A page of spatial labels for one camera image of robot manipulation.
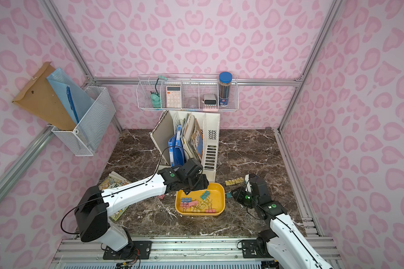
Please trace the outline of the yellow plastic storage box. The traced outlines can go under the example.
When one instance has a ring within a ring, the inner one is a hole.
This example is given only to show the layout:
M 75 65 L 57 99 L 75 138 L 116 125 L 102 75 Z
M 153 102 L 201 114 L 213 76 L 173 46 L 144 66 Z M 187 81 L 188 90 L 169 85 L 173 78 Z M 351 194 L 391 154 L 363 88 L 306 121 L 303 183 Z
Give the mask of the yellow plastic storage box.
M 206 200 L 202 200 L 200 196 L 209 191 L 211 194 Z M 192 198 L 192 201 L 198 201 L 199 204 L 196 207 L 182 208 L 180 207 L 182 198 Z M 207 189 L 201 191 L 192 191 L 189 194 L 185 194 L 184 191 L 179 191 L 176 194 L 175 208 L 179 214 L 185 216 L 218 216 L 225 210 L 226 207 L 226 194 L 224 188 L 218 183 L 210 183 Z M 216 209 L 215 214 L 206 214 L 206 209 Z

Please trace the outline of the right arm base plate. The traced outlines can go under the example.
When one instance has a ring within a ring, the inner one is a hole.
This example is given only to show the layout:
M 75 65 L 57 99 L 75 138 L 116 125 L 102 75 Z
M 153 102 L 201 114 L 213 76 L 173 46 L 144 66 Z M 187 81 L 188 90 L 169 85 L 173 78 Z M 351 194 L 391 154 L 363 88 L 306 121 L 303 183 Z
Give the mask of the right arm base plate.
M 244 239 L 237 243 L 243 258 L 271 258 L 266 243 L 262 239 Z

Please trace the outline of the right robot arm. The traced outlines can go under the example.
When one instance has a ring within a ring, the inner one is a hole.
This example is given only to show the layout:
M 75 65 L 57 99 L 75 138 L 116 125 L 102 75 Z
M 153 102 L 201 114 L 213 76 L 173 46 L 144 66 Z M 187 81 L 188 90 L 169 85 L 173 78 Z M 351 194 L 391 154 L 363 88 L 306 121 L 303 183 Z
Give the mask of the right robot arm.
M 257 219 L 268 225 L 255 240 L 239 241 L 237 246 L 244 258 L 272 258 L 283 269 L 332 268 L 300 233 L 286 208 L 271 198 L 264 179 L 248 174 L 245 185 L 231 194 L 240 205 L 254 209 Z

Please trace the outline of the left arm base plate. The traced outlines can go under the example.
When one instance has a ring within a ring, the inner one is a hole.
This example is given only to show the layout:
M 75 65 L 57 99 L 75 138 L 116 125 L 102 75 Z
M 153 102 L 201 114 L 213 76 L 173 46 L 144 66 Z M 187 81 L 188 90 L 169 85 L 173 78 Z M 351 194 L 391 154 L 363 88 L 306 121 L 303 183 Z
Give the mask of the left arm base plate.
M 138 257 L 141 260 L 148 260 L 152 244 L 152 241 L 133 241 L 120 251 L 114 251 L 110 247 L 106 247 L 103 259 L 132 261 Z

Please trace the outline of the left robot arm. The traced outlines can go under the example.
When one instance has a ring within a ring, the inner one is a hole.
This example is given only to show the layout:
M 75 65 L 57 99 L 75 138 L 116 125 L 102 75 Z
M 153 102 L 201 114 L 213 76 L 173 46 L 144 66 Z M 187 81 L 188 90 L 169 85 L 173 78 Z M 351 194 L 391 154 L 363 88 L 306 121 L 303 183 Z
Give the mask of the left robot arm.
M 207 189 L 209 180 L 203 174 L 203 166 L 194 158 L 184 165 L 167 167 L 152 176 L 121 187 L 101 190 L 98 186 L 86 190 L 77 206 L 70 209 L 60 222 L 61 230 L 70 235 L 78 234 L 82 242 L 98 241 L 114 252 L 131 252 L 135 244 L 129 233 L 110 221 L 110 217 L 133 204 L 148 198 L 183 191 Z M 64 220 L 73 213 L 78 232 L 68 232 Z

